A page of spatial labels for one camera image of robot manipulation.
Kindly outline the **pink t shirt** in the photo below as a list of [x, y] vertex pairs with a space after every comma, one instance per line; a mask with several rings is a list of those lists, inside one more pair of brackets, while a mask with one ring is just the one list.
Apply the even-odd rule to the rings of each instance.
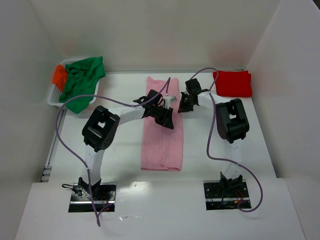
[[171, 105], [174, 129], [156, 124], [151, 117], [144, 119], [140, 155], [141, 170], [178, 172], [182, 168], [184, 126], [182, 115], [178, 113], [181, 97], [179, 80], [175, 77], [170, 80], [168, 94], [177, 99]]

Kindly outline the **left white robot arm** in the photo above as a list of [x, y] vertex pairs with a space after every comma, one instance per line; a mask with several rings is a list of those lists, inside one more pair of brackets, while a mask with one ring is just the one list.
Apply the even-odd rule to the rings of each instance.
[[119, 126], [151, 117], [155, 123], [173, 129], [173, 108], [175, 96], [162, 96], [155, 90], [134, 100], [129, 106], [95, 108], [82, 129], [85, 148], [85, 167], [78, 179], [78, 185], [88, 195], [95, 195], [101, 185], [101, 166], [105, 150], [112, 144]]

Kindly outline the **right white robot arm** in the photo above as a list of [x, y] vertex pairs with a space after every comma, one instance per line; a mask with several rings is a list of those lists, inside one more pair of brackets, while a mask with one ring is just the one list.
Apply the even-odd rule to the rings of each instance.
[[196, 78], [186, 81], [185, 86], [178, 112], [192, 112], [194, 106], [213, 110], [217, 132], [228, 143], [225, 157], [228, 164], [220, 172], [219, 181], [221, 195], [225, 197], [240, 188], [243, 181], [240, 170], [242, 145], [250, 129], [243, 102], [239, 98], [228, 99], [213, 94], [209, 89], [202, 89]]

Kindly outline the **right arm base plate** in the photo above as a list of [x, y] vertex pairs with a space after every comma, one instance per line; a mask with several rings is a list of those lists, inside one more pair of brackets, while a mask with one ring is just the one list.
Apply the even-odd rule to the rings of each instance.
[[224, 192], [219, 181], [203, 182], [204, 197], [206, 210], [234, 210], [238, 208], [238, 204], [242, 209], [251, 209], [249, 191], [247, 183], [244, 180], [238, 189]]

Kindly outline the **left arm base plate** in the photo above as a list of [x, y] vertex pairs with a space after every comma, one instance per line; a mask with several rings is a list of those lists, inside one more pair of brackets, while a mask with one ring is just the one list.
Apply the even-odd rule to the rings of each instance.
[[[71, 190], [68, 212], [69, 213], [89, 213], [94, 212], [91, 197], [82, 188], [74, 183], [73, 185], [64, 183], [63, 188]], [[99, 189], [93, 192], [93, 201], [96, 211], [114, 212], [116, 200], [116, 184], [102, 183]]]

